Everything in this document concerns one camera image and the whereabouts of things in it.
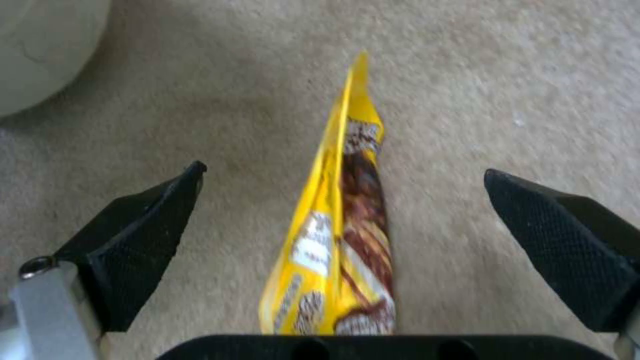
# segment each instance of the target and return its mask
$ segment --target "screw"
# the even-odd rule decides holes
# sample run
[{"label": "screw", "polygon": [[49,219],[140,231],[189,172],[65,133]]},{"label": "screw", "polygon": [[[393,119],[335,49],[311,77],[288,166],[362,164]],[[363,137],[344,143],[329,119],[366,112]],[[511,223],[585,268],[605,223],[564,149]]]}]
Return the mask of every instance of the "screw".
[{"label": "screw", "polygon": [[18,275],[20,279],[28,280],[57,266],[58,260],[53,256],[38,256],[37,258],[33,258],[22,264],[18,271]]}]

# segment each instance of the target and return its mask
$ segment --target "white label on wrapper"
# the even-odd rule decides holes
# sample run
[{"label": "white label on wrapper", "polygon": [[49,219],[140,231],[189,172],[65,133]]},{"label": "white label on wrapper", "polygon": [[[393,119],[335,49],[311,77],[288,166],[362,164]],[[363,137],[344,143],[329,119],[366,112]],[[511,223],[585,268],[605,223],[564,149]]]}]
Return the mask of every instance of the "white label on wrapper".
[{"label": "white label on wrapper", "polygon": [[327,276],[331,263],[331,241],[331,217],[311,212],[291,247],[291,260]]}]

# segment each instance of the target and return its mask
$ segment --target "white ball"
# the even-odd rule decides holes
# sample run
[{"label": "white ball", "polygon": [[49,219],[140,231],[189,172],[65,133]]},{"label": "white ball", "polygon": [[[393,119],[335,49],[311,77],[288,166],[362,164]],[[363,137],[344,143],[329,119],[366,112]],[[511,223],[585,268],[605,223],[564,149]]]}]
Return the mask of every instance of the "white ball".
[{"label": "white ball", "polygon": [[0,117],[69,84],[95,51],[110,0],[0,0]]}]

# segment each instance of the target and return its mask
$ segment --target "yellow snack wrapper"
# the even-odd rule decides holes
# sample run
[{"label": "yellow snack wrapper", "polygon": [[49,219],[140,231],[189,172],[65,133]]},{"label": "yellow snack wrapper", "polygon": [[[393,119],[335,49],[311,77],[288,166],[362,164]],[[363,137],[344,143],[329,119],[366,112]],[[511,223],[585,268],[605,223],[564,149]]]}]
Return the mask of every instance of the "yellow snack wrapper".
[{"label": "yellow snack wrapper", "polygon": [[391,334],[396,320],[376,157],[384,127],[361,54],[336,100],[259,304],[264,334]]}]

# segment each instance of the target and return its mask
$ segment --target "crumpled plastic packaging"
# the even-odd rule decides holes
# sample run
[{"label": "crumpled plastic packaging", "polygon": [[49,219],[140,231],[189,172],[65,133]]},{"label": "crumpled plastic packaging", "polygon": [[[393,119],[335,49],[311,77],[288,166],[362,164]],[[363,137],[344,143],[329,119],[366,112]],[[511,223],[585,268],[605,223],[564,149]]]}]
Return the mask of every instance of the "crumpled plastic packaging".
[{"label": "crumpled plastic packaging", "polygon": [[260,299],[262,333],[393,333],[391,251],[376,168],[383,135],[361,54],[333,105]]}]

